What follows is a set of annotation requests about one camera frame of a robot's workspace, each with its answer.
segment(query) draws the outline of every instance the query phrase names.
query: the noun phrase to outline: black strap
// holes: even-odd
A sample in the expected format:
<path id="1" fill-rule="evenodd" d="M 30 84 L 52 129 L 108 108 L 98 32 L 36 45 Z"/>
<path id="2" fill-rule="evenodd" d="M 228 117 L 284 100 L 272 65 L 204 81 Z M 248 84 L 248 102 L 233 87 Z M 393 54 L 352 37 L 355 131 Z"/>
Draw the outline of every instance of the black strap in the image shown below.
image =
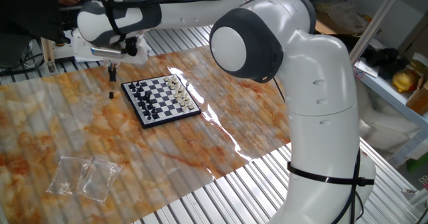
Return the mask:
<path id="1" fill-rule="evenodd" d="M 358 177 L 357 179 L 345 179 L 345 178 L 326 177 L 322 175 L 312 174 L 312 173 L 302 171 L 292 167 L 291 162 L 287 164 L 287 169 L 295 175 L 298 175 L 307 179 L 311 179 L 313 181 L 320 181 L 324 183 L 332 183 L 332 184 L 339 184 L 339 185 L 358 185 L 360 187 L 375 184 L 375 180 L 366 179 L 364 177 Z"/>
<path id="2" fill-rule="evenodd" d="M 113 28 L 114 33 L 120 36 L 119 42 L 124 41 L 126 34 L 120 32 L 120 30 L 116 24 L 116 21 L 114 20 L 113 8 L 110 4 L 110 3 L 113 3 L 114 0 L 101 0 L 101 2 L 103 4 L 104 8 L 106 9 L 107 18 L 108 18 L 108 21 L 110 22 L 110 25 Z"/>

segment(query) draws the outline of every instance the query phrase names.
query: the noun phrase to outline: cardboard box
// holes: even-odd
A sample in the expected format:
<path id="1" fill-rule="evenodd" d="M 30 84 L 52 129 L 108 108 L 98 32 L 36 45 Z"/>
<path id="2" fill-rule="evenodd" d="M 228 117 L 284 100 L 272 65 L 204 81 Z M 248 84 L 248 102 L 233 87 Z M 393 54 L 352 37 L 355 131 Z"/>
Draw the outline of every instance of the cardboard box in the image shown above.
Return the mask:
<path id="1" fill-rule="evenodd" d="M 327 13 L 316 12 L 316 31 L 323 34 L 354 34 L 355 32 L 347 30 L 337 25 Z"/>
<path id="2" fill-rule="evenodd" d="M 425 80 L 426 78 L 421 78 L 418 81 L 417 89 L 406 103 L 407 107 L 420 115 L 424 115 L 428 112 L 428 82 Z"/>

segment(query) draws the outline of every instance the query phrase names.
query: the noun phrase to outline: table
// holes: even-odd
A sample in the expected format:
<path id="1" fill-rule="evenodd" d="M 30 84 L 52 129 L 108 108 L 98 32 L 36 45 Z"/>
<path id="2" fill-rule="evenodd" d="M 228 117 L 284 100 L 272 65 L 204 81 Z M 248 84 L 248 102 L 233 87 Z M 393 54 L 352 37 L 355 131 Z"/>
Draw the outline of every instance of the table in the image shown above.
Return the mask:
<path id="1" fill-rule="evenodd" d="M 120 82 L 177 74 L 203 113 L 143 130 Z M 114 99 L 108 99 L 109 91 Z M 232 78 L 208 47 L 0 86 L 0 202 L 10 223 L 130 223 L 289 143 L 274 84 Z M 46 193 L 62 155 L 123 166 L 105 203 Z"/>

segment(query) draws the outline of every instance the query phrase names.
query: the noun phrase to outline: metal grating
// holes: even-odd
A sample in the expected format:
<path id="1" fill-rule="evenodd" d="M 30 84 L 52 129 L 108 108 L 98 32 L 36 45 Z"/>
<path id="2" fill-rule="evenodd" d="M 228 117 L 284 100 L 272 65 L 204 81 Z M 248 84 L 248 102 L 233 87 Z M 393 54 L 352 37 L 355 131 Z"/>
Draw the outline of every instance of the metal grating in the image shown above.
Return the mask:
<path id="1" fill-rule="evenodd" d="M 209 44 L 211 27 L 159 29 L 146 34 L 149 55 L 170 53 Z M 41 53 L 36 46 L 33 54 Z M 58 63 L 59 73 L 102 66 L 102 62 Z M 48 76 L 46 69 L 0 78 L 1 84 Z M 390 164 L 364 140 L 361 150 L 376 163 L 377 177 L 373 193 L 357 223 L 415 223 L 421 212 L 412 208 L 400 193 L 414 189 Z M 283 146 L 229 173 L 187 196 L 134 222 L 141 223 L 267 223 L 286 200 L 291 158 L 289 146 Z"/>

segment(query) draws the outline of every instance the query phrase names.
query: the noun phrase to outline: chessboard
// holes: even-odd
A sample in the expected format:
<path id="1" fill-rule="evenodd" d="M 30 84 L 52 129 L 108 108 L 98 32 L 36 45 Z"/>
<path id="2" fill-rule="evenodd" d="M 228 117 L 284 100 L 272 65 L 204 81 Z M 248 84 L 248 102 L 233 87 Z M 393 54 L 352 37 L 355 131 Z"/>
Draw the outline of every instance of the chessboard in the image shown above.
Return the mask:
<path id="1" fill-rule="evenodd" d="M 122 84 L 143 128 L 150 128 L 201 113 L 175 74 Z"/>

